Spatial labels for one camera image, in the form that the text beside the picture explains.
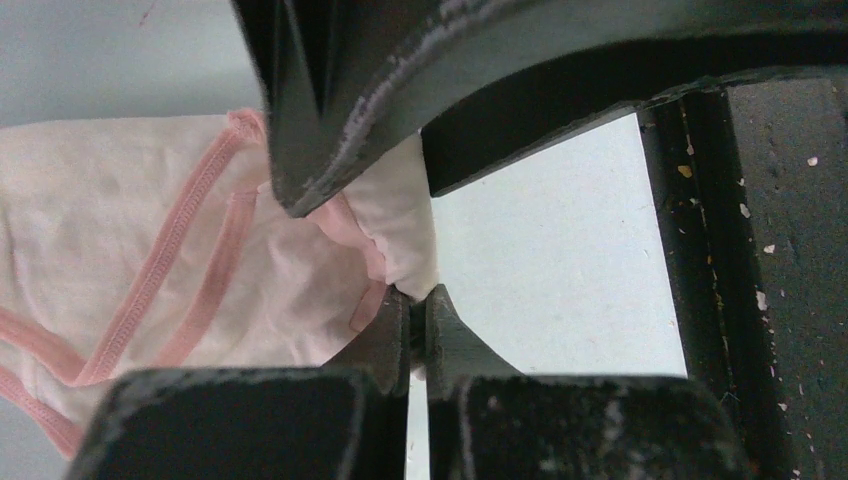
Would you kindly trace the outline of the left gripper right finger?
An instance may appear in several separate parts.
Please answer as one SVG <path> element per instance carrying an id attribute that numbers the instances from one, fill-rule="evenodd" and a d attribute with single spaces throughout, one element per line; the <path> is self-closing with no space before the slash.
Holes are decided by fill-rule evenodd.
<path id="1" fill-rule="evenodd" d="M 468 378 L 521 375 L 460 319 L 445 285 L 437 285 L 424 304 L 429 401 L 449 400 L 456 384 Z"/>

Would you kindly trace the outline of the white pink-trimmed underwear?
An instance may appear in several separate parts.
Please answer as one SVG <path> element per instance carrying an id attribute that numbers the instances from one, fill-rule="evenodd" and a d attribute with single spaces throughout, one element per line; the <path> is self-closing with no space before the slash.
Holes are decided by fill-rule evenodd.
<path id="1" fill-rule="evenodd" d="M 298 219 L 251 109 L 1 132 L 1 395 L 65 457 L 130 371 L 320 365 L 437 281 L 419 134 Z"/>

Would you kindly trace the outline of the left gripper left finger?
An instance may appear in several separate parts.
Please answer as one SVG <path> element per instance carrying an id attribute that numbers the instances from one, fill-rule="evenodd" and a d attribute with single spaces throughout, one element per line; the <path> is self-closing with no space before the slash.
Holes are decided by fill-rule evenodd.
<path id="1" fill-rule="evenodd" d="M 324 366 L 366 372 L 382 395 L 407 396 L 411 366 L 409 298 L 389 287 L 370 324 Z"/>

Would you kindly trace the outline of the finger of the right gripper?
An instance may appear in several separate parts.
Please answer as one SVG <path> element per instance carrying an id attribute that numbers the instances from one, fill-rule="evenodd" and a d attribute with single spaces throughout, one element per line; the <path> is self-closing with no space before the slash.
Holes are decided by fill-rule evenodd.
<path id="1" fill-rule="evenodd" d="M 569 54 L 474 92 L 422 131 L 432 196 L 555 143 L 695 91 L 847 68 L 847 35 L 639 41 Z"/>
<path id="2" fill-rule="evenodd" d="M 843 1 L 237 1 L 263 88 L 273 191 L 293 217 L 474 92 L 639 41 L 847 35 Z"/>

